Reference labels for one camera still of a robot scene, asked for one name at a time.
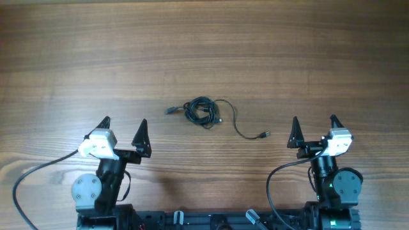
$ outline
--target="wooden table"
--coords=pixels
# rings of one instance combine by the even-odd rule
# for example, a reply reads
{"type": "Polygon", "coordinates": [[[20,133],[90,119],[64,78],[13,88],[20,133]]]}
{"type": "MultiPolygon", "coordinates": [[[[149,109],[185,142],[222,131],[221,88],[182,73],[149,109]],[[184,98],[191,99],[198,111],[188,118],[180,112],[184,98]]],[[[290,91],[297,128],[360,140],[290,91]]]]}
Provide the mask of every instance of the wooden table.
{"type": "MultiPolygon", "coordinates": [[[[129,165],[136,210],[269,210],[268,173],[298,116],[308,141],[337,114],[355,137],[339,167],[365,177],[364,229],[409,225],[408,5],[386,1],[175,2],[0,8],[0,229],[27,229],[12,187],[28,169],[76,149],[104,116],[118,148],[148,120],[152,157],[129,165]],[[238,110],[211,130],[164,109],[197,96],[238,110]]],[[[76,155],[18,189],[40,229],[73,229],[73,181],[98,160],[76,155]]],[[[308,164],[273,177],[279,208],[315,200],[308,164]]],[[[125,191],[124,180],[121,193],[125,191]]]]}

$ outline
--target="cable connector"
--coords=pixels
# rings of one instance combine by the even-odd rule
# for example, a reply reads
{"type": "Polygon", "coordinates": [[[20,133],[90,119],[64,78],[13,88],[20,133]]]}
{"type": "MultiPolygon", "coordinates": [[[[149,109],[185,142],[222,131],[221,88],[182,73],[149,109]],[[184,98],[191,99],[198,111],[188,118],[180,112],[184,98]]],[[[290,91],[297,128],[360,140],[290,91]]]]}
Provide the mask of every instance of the cable connector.
{"type": "Polygon", "coordinates": [[[180,107],[170,107],[170,108],[165,110],[165,114],[171,114],[174,111],[177,111],[178,109],[180,109],[180,107]]]}
{"type": "Polygon", "coordinates": [[[265,138],[269,136],[270,136],[270,132],[263,132],[262,134],[260,134],[260,138],[265,138]]]}

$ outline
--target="wooden tabletop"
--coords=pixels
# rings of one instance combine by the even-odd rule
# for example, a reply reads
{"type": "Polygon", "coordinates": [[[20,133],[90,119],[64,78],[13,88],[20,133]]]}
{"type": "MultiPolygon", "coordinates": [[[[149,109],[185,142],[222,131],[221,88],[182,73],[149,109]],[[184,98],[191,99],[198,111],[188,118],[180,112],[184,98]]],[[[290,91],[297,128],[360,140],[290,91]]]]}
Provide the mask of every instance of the wooden tabletop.
{"type": "MultiPolygon", "coordinates": [[[[336,114],[354,135],[339,167],[364,175],[363,229],[409,225],[409,17],[404,1],[237,1],[0,8],[0,229],[27,229],[12,187],[30,168],[78,148],[106,115],[118,148],[148,120],[153,153],[128,165],[136,210],[269,210],[268,173],[296,160],[293,116],[318,140],[336,114]],[[182,112],[225,98],[248,141],[223,122],[182,112]]],[[[40,229],[73,229],[74,180],[98,160],[79,154],[28,176],[18,199],[40,229]]],[[[316,200],[309,164],[273,177],[278,208],[316,200]]],[[[121,194],[127,187],[123,181],[121,194]]]]}

